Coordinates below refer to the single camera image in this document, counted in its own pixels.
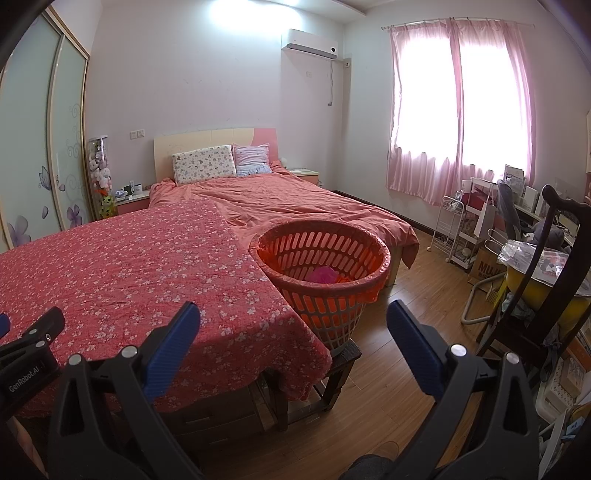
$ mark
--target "orange laundry basket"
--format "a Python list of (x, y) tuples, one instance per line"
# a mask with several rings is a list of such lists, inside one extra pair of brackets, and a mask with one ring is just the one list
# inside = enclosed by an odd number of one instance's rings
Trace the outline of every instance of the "orange laundry basket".
[[(366, 303), (377, 300), (388, 278), (390, 252), (364, 228), (328, 220), (282, 223), (257, 235), (250, 254), (316, 336), (337, 355)], [(330, 266), (337, 283), (304, 281)]]

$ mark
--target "patterned pillow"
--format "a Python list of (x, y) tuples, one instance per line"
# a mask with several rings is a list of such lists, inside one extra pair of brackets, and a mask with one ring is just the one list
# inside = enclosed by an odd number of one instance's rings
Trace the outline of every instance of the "patterned pillow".
[(259, 173), (272, 173), (269, 166), (269, 144), (260, 147), (240, 147), (232, 144), (232, 156), (236, 164), (236, 175), (246, 177)]
[(172, 157), (177, 185), (236, 176), (230, 145), (175, 153)]

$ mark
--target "blue gripper pad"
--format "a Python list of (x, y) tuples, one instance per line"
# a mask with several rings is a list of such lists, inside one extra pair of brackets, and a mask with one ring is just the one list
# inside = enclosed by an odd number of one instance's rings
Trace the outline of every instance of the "blue gripper pad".
[(199, 309), (194, 303), (185, 305), (170, 322), (166, 337), (144, 370), (144, 394), (150, 403), (168, 390), (200, 326)]
[(432, 327), (419, 323), (400, 300), (389, 305), (386, 321), (392, 338), (423, 393), (434, 397), (435, 401), (441, 400), (445, 392), (441, 357), (447, 349), (445, 341), (435, 329), (431, 332), (429, 329)]
[(0, 338), (10, 332), (10, 320), (8, 315), (0, 313)]

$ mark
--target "wardrobe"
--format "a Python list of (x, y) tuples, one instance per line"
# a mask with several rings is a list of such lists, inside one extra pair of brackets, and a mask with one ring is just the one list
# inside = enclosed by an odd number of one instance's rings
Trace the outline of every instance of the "wardrobe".
[(83, 140), (87, 64), (48, 10), (0, 72), (0, 253), (95, 219)]

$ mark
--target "drawer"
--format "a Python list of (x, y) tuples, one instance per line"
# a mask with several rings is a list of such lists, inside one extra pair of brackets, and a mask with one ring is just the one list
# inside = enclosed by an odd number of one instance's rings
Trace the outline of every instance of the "drawer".
[(145, 210), (150, 206), (150, 197), (136, 200), (134, 202), (117, 205), (117, 213), (123, 215), (124, 213), (137, 212), (138, 210)]
[(305, 177), (300, 177), (302, 180), (309, 181), (314, 185), (318, 185), (318, 175), (306, 175)]
[(262, 432), (263, 427), (258, 415), (250, 415), (199, 432), (175, 435), (175, 438), (183, 449), (190, 452), (225, 445)]
[(198, 432), (256, 414), (249, 387), (204, 398), (162, 418), (173, 435)]

